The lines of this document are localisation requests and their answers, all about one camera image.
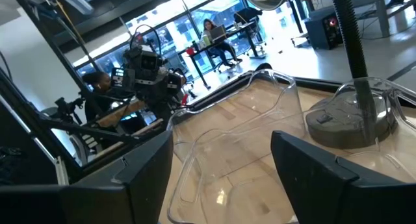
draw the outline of clear plastic tray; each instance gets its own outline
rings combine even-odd
[[[376,138],[375,144],[360,149],[322,146],[312,139],[306,125],[308,114],[331,108],[336,101],[356,105],[353,82],[342,86],[329,102],[302,112],[293,79],[263,70],[253,73],[249,85],[209,108],[176,113],[170,128],[183,169],[168,209],[169,220],[195,224],[296,223],[270,152],[274,130],[403,182],[414,182],[415,127],[398,102],[401,98],[415,104],[416,93],[388,81],[367,82],[379,103],[372,114],[379,118],[392,114],[394,127],[388,129],[383,141]],[[353,111],[347,116],[354,120],[360,114]]]

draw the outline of laptop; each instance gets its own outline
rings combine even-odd
[[[215,42],[216,40],[222,39],[222,37],[226,37],[227,30],[224,25],[221,25],[212,29],[209,33],[211,34],[213,42]]]

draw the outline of transparent plastic container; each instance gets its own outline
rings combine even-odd
[[[363,81],[377,104],[365,115],[359,108],[346,107],[358,105],[354,84]],[[270,151],[274,130],[285,131],[400,181],[415,182],[413,112],[401,108],[399,99],[415,105],[416,93],[392,82],[361,79],[340,87],[329,101],[302,112],[293,79],[263,70],[252,74],[249,85],[209,108],[176,113],[170,128],[175,134],[174,151],[183,162],[183,169],[168,209],[169,220],[195,224],[297,223]],[[334,103],[342,108],[336,109]],[[364,126],[355,134],[366,137],[369,145],[338,147],[344,143],[339,142],[323,146],[315,141],[306,119],[310,113],[328,110],[342,111],[349,123]],[[382,137],[366,129],[369,125],[363,123],[362,116],[389,116]]]

